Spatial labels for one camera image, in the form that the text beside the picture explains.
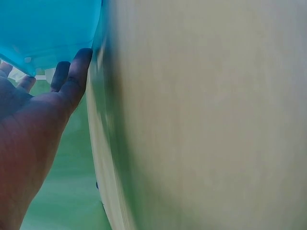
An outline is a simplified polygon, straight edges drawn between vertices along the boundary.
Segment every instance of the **blue surface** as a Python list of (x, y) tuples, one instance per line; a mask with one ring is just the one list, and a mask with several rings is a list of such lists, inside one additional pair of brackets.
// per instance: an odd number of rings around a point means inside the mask
[(0, 59), (30, 76), (71, 61), (92, 47), (100, 9), (101, 0), (0, 0)]

